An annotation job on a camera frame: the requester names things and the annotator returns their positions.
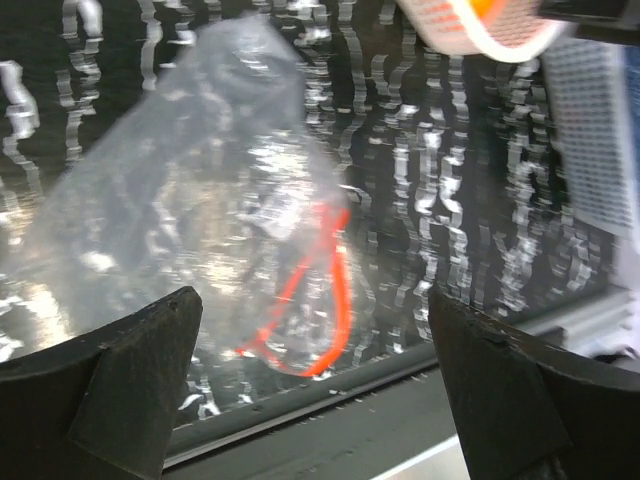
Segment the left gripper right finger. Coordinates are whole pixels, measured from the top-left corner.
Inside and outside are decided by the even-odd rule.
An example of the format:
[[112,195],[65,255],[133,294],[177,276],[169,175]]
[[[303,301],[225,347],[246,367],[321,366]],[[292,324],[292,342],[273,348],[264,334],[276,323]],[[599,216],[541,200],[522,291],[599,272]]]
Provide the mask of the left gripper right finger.
[[473,479],[636,479],[639,375],[553,346],[439,290],[429,324]]

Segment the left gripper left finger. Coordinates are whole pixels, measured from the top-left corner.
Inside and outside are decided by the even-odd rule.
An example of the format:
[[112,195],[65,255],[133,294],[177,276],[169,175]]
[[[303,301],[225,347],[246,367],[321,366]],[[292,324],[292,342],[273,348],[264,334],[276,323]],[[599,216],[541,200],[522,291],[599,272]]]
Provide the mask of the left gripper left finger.
[[182,287],[2,363],[2,478],[159,478],[202,311]]

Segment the clear zip top bag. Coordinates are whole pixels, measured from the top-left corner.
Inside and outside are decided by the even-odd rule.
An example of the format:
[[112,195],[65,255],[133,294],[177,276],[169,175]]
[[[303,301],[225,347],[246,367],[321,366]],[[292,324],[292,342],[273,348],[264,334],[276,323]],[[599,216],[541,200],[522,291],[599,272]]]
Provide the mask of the clear zip top bag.
[[349,209],[303,94],[298,56],[267,19],[202,29],[54,186],[2,266],[15,355],[190,286],[200,349],[304,377],[333,364],[353,322]]

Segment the fake orange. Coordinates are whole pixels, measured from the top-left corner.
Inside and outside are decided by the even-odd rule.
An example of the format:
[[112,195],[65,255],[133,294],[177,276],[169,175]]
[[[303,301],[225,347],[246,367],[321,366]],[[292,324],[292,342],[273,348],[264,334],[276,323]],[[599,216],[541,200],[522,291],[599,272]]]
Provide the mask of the fake orange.
[[469,0],[469,4],[481,20],[488,21],[503,10],[505,0]]

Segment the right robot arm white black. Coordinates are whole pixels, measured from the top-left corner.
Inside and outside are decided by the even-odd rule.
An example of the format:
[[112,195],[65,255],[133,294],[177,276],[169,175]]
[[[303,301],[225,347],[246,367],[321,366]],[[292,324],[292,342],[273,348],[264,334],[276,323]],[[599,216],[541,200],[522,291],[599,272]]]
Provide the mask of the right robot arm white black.
[[580,38],[639,42],[639,2],[635,0],[546,0],[540,3],[538,15],[575,24]]

